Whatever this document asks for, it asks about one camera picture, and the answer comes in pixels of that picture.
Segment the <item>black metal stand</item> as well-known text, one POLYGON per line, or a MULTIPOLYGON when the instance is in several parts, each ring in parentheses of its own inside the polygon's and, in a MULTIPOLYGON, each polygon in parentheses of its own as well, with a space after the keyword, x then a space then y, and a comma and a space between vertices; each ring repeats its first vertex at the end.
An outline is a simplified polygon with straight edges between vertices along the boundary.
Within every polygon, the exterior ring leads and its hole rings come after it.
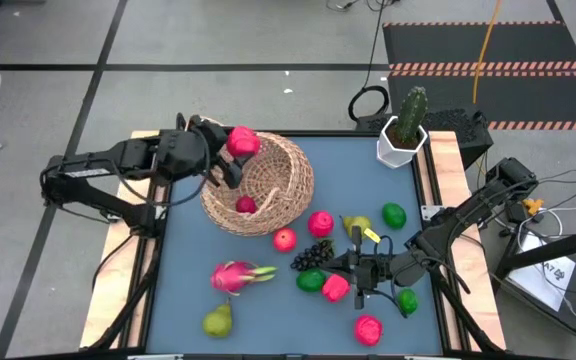
POLYGON ((576 263, 576 234, 550 243, 528 234, 524 235, 521 241, 513 238, 506 247, 496 270, 491 274, 491 281, 494 291, 505 290, 576 336, 576 266, 564 296, 564 303, 558 312, 547 307, 508 279, 512 270, 559 257, 568 257, 576 263))

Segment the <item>small red tomato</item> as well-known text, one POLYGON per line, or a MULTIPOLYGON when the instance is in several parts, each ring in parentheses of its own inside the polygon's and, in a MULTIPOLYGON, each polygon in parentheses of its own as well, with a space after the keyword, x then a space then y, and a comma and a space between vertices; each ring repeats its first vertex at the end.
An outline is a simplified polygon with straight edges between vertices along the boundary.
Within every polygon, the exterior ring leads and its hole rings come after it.
POLYGON ((297 234, 291 228, 281 228, 273 236, 273 246, 281 253, 292 252, 297 246, 297 234))

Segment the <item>large green lime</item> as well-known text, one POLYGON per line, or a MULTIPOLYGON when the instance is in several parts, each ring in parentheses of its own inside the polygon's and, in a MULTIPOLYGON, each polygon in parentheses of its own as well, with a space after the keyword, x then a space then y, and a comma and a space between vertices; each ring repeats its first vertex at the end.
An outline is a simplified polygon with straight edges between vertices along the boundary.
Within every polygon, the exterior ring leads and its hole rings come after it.
POLYGON ((311 268, 300 272, 296 278, 297 287, 308 293, 318 292, 326 282, 326 275, 317 268, 311 268))

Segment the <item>small dark red fruit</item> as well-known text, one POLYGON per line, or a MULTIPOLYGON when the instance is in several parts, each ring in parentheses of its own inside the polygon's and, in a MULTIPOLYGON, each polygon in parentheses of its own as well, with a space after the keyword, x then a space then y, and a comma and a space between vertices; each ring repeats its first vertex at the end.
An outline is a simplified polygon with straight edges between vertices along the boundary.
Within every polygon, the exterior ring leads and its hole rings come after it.
POLYGON ((235 209, 238 213, 254 214, 257 211, 257 203, 252 197, 243 195, 235 202, 235 209))

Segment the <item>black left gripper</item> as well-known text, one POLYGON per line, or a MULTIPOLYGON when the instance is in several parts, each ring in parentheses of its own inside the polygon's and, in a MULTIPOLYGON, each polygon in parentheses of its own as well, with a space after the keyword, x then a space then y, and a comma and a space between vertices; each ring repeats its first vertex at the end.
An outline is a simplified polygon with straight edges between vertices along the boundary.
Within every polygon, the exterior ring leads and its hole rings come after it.
POLYGON ((235 158, 227 162, 220 154, 228 131, 222 125, 193 115, 186 120, 185 130, 162 130, 157 146, 157 175, 160 178, 186 178, 209 173, 214 167, 222 171, 225 184, 238 188, 243 179, 243 164, 235 158))

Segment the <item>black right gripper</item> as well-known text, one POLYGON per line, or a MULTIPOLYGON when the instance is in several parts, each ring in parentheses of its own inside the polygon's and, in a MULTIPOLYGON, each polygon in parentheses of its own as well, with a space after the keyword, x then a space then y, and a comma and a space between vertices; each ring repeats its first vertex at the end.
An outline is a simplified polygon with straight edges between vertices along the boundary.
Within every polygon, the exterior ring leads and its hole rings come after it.
POLYGON ((363 233, 360 230, 353 230, 351 239, 354 248, 351 253, 344 253, 323 262, 323 270, 337 275, 351 275, 351 280, 355 285, 355 309, 364 308, 364 297, 367 295, 381 295, 398 308, 395 286, 390 273, 390 262, 394 258, 393 240, 388 235, 379 236, 380 240, 386 239, 388 242, 387 254, 377 252, 378 243, 374 244, 373 254, 363 254, 361 252, 362 237, 363 233), (378 289, 378 284, 386 280, 390 281, 390 295, 378 289))

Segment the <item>pink dragon fruit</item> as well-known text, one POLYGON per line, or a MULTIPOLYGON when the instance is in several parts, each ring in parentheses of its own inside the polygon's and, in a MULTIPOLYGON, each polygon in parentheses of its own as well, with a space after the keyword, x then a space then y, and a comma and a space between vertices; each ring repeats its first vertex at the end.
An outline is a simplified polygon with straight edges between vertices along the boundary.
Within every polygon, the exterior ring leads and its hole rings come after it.
POLYGON ((210 284, 216 290, 232 296, 249 284, 271 280, 276 275, 274 266, 258 266, 246 261, 229 261, 216 265, 210 276, 210 284))

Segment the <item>small green lime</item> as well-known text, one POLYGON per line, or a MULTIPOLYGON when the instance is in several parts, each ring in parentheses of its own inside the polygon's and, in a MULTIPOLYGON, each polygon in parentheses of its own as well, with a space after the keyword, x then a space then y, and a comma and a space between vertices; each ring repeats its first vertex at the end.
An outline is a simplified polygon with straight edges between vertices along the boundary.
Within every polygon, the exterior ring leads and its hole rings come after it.
POLYGON ((404 316, 413 314, 418 308, 418 299, 416 293, 410 288, 402 289, 397 300, 404 316))

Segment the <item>yellow-green pear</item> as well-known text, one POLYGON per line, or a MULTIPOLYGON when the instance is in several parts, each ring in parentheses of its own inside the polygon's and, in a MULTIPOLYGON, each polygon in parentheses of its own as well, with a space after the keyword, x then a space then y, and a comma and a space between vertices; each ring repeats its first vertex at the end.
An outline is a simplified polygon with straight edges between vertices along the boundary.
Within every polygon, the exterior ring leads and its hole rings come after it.
POLYGON ((357 226, 360 228, 361 238, 364 239, 366 237, 365 230, 372 227, 370 219, 366 216, 342 216, 341 219, 349 237, 353 236, 353 228, 357 226))
POLYGON ((207 313, 202 320, 204 334, 214 338, 227 337, 232 327, 232 307, 229 301, 207 313))

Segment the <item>dark purple grape bunch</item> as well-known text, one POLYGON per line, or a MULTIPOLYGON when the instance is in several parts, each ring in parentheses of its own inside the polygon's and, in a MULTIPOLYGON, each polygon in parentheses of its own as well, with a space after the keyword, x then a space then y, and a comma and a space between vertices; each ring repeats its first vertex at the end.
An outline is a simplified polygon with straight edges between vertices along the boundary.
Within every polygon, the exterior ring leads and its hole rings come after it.
POLYGON ((335 251, 332 239, 323 239, 300 252, 290 264, 290 268, 299 272, 318 268, 333 259, 335 251))

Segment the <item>woven wicker basket with handles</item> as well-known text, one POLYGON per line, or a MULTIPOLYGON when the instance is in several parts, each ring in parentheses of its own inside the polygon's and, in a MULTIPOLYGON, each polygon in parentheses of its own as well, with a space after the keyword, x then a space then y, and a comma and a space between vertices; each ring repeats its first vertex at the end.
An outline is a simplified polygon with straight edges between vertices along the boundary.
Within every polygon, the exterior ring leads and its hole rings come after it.
MULTIPOLYGON (((209 219, 241 236, 266 235, 287 226, 307 209, 314 194, 314 170, 302 149, 286 137, 253 131, 261 140, 261 148, 243 164, 239 187, 230 189, 222 171, 215 168, 218 184, 207 184, 200 195, 209 219), (243 195, 256 201, 254 214, 236 211, 235 202, 243 195)), ((220 154, 228 162, 234 159, 226 144, 220 154)))

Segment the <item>red lobed round fruit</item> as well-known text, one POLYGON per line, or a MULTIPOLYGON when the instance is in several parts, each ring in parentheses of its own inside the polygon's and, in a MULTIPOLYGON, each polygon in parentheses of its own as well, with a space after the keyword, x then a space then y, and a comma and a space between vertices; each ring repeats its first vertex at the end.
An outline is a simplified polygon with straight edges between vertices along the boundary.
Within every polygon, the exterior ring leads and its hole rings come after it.
POLYGON ((355 340, 364 346, 376 346, 382 337, 382 322, 372 315, 360 315, 354 324, 355 340))

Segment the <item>red bell pepper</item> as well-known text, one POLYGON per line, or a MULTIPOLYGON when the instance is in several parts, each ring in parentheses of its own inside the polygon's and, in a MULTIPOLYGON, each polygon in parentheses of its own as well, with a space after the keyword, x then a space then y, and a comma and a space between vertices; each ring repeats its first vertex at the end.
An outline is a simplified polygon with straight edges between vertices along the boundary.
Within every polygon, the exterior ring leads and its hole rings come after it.
POLYGON ((342 276, 332 274, 321 288, 322 295, 330 302, 341 301, 351 290, 350 283, 342 276))

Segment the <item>black floor mat striped edges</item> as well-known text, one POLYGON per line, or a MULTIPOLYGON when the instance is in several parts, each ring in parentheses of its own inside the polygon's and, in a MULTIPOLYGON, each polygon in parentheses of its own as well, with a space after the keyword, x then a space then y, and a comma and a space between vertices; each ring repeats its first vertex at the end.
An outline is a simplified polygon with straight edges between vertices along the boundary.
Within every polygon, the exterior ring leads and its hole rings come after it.
POLYGON ((576 45, 560 21, 387 23, 393 107, 480 110, 494 130, 576 130, 576 45))

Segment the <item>red apple with stem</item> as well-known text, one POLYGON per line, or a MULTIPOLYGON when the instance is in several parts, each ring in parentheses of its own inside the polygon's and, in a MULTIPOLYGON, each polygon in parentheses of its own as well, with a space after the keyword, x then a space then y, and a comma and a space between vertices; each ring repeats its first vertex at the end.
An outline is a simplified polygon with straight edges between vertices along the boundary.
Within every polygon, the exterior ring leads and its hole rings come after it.
POLYGON ((261 140, 256 133, 246 126, 234 127, 227 138, 226 148, 234 157, 256 155, 261 148, 261 140))

